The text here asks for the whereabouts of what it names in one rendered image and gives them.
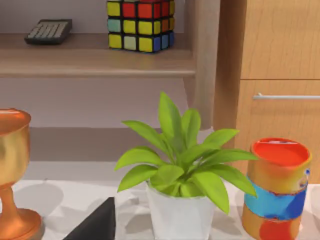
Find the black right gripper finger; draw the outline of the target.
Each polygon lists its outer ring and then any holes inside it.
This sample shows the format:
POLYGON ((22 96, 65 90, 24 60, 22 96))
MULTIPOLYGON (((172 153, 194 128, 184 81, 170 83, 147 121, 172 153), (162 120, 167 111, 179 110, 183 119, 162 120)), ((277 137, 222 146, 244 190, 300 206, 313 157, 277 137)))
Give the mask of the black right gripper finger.
POLYGON ((115 198, 109 197, 62 240, 115 240, 115 198))

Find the green plant in white pot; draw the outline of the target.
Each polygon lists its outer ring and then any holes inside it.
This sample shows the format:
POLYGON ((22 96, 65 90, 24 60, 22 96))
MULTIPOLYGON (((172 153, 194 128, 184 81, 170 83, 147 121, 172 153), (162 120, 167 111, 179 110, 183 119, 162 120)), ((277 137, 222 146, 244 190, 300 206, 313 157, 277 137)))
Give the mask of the green plant in white pot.
POLYGON ((124 122, 151 147, 134 147, 119 158, 116 169, 132 169, 117 190, 146 182, 155 240, 208 240, 215 208, 225 214, 230 211, 225 182, 257 195, 249 179, 230 166, 256 157, 245 150, 223 148, 238 133, 234 128, 216 130, 198 143, 199 112, 189 108, 180 114, 164 92, 159 98, 158 121, 161 132, 138 120, 124 122))

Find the golden trophy cup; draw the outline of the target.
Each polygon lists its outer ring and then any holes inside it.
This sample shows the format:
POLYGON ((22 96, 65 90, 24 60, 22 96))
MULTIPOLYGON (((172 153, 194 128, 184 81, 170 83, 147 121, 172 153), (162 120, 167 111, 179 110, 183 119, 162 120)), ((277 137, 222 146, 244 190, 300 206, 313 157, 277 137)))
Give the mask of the golden trophy cup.
POLYGON ((17 208, 12 190, 30 161, 30 122, 25 111, 0 109, 0 240, 31 240, 41 228, 41 216, 17 208))

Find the wooden open shelf unit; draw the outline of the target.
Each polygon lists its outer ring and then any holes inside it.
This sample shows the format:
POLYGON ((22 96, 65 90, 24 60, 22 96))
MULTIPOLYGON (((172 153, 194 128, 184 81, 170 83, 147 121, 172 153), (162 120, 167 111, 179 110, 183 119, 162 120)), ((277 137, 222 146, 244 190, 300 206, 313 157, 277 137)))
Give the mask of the wooden open shelf unit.
POLYGON ((213 125, 221 0, 185 0, 184 33, 156 54, 107 48, 106 35, 74 34, 65 45, 33 47, 0 33, 0 78, 183 78, 188 105, 202 128, 213 125))

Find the orange and blue can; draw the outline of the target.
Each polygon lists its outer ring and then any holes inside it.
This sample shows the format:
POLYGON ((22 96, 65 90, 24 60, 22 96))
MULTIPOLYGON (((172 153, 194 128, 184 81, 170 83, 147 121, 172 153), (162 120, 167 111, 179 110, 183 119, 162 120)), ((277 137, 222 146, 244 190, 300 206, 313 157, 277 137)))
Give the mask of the orange and blue can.
POLYGON ((242 226, 255 240, 295 240, 312 155, 303 144, 281 137, 262 138, 250 150, 259 158, 247 168, 256 196, 244 196, 242 226))

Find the black calculator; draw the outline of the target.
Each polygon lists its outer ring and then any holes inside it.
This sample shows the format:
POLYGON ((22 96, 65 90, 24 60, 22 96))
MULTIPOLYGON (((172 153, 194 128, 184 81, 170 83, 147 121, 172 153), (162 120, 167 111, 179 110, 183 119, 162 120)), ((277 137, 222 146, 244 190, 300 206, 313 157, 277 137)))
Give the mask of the black calculator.
POLYGON ((60 45, 70 35, 72 19, 41 19, 24 37, 28 45, 60 45))

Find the colourful puzzle cube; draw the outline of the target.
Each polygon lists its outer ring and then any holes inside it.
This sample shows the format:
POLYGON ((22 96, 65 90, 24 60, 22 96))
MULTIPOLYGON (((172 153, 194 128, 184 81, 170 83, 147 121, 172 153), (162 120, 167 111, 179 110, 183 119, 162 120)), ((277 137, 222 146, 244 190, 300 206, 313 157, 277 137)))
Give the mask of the colourful puzzle cube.
POLYGON ((158 53, 175 42, 175 0, 107 0, 108 47, 158 53))

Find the wooden drawer front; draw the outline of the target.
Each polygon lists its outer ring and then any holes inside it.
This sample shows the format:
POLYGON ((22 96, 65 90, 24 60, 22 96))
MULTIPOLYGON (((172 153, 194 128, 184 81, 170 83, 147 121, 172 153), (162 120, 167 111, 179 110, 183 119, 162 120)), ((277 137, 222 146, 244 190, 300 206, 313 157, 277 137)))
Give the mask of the wooden drawer front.
POLYGON ((310 182, 320 184, 320 100, 253 99, 263 95, 320 96, 320 80, 241 80, 235 147, 249 150, 261 138, 304 144, 312 153, 310 182))

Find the wooden cupboard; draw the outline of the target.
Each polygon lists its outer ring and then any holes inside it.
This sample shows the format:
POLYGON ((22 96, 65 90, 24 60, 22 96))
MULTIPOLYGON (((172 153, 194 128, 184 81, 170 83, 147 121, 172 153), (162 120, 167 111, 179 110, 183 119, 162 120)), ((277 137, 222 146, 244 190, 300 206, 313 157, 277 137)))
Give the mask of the wooden cupboard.
POLYGON ((236 128, 242 80, 320 80, 320 0, 220 0, 214 129, 236 128))

